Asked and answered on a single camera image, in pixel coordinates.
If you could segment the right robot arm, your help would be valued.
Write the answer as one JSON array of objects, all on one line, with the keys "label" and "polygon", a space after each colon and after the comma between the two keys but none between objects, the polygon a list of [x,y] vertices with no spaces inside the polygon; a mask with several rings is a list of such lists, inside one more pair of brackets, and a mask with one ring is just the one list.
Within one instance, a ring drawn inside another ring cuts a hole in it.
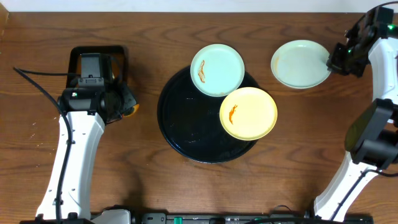
[{"label": "right robot arm", "polygon": [[342,222],[365,186],[397,162],[397,39],[378,39],[368,59],[373,73],[373,102],[351,125],[345,137],[345,157],[328,187],[315,198],[313,214]]}]

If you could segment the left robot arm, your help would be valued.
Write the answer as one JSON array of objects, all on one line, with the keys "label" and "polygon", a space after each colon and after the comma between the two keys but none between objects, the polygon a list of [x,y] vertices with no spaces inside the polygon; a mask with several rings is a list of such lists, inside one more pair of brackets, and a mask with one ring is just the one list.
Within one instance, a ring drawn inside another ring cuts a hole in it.
[{"label": "left robot arm", "polygon": [[32,223],[133,223],[132,212],[113,206],[90,211],[96,152],[107,124],[139,107],[126,83],[66,88],[56,104],[60,132],[52,175]]}]

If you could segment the green and yellow sponge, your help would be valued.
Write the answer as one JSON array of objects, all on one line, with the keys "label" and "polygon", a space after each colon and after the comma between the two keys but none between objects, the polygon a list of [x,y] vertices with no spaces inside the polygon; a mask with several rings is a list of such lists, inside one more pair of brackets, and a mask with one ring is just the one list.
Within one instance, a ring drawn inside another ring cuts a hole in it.
[{"label": "green and yellow sponge", "polygon": [[131,108],[128,108],[126,111],[123,112],[123,118],[132,116],[138,109],[139,109],[139,104],[136,104]]}]

